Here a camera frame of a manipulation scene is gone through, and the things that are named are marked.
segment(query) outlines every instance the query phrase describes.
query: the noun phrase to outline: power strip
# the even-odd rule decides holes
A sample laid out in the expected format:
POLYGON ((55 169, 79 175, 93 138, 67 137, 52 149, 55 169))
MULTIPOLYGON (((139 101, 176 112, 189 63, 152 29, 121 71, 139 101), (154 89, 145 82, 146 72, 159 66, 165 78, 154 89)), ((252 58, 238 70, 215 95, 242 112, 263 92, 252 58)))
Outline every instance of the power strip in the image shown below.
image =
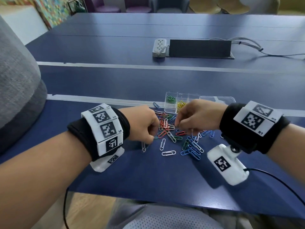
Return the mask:
POLYGON ((167 50, 166 39, 158 38, 155 40, 152 49, 152 56, 155 58, 164 58, 166 57, 166 50, 167 50))

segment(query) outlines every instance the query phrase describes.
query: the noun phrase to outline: black cable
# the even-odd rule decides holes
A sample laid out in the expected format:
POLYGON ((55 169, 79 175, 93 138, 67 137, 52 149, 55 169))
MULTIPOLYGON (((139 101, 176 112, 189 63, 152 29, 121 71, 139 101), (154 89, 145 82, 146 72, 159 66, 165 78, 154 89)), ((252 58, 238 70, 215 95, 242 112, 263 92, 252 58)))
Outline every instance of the black cable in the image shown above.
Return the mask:
POLYGON ((286 186, 303 203, 303 205, 305 206, 305 202, 303 201, 303 199, 301 199, 301 197, 293 189, 291 189, 285 182, 283 182, 282 180, 280 180, 279 178, 277 178, 273 174, 268 173, 268 172, 263 171, 263 170, 260 170, 260 169, 254 169, 254 168, 246 168, 246 169, 244 169, 244 171, 249 171, 249 170, 254 170, 254 171, 262 172, 262 173, 268 174, 269 176, 275 178, 280 183, 282 183, 284 186, 286 186))
POLYGON ((65 226, 67 229, 69 229, 67 220, 66 220, 66 201, 67 201, 67 196, 68 196, 68 190, 69 190, 69 188, 66 189, 65 198, 63 200, 63 222, 65 223, 65 226))

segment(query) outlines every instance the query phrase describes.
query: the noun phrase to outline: colorful mosaic wall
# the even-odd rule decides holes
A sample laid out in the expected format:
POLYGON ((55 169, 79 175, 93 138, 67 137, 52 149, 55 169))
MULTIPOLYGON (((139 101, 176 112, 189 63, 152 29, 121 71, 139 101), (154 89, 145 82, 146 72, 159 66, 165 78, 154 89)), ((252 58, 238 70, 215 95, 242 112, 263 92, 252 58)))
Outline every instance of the colorful mosaic wall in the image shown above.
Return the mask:
POLYGON ((0 0, 0 5, 33 5, 46 26, 51 29, 71 15, 69 0, 0 0))

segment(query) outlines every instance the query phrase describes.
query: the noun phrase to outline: blue table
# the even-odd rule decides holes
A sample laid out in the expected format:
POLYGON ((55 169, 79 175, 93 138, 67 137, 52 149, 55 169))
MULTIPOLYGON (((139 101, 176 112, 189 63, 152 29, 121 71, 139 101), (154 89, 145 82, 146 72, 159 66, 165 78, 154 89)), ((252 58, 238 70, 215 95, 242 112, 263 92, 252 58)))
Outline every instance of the blue table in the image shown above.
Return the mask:
MULTIPOLYGON (((305 110, 303 56, 262 57, 252 48, 233 45, 235 60, 152 58, 156 38, 248 37, 269 53, 302 53, 304 33, 305 18, 296 16, 76 14, 27 47, 44 64, 40 70, 48 93, 67 95, 67 99, 89 96, 162 102, 166 91, 173 91, 305 110)), ((65 131, 81 111, 96 105, 47 100, 37 123, 0 162, 65 131)), ((289 119, 305 127, 305 118, 289 119)), ((220 143, 224 143, 220 132, 200 140, 205 151, 220 143)), ((304 206, 271 177, 253 172, 247 181, 230 186, 206 154, 200 161, 179 154, 163 157, 159 147, 160 140, 156 140, 142 154, 140 143, 126 141, 122 158, 103 173, 88 166, 71 190, 305 219, 304 206)), ((180 151, 181 143, 167 140, 164 149, 180 151)), ((305 199, 304 187, 267 156, 254 152, 238 158, 246 167, 273 173, 305 199)))

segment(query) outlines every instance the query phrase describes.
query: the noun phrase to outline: hand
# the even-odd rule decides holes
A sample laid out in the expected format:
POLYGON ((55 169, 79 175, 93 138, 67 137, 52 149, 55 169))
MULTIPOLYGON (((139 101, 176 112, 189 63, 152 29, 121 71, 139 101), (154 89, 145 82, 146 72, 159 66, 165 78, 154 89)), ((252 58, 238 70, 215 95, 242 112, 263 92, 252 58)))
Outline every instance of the hand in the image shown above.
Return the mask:
POLYGON ((158 132, 159 119, 147 105, 119 109, 130 124, 129 140, 151 144, 158 132))
POLYGON ((219 129, 226 108, 227 105, 221 103, 193 100, 179 110, 175 126, 193 135, 203 130, 219 129))

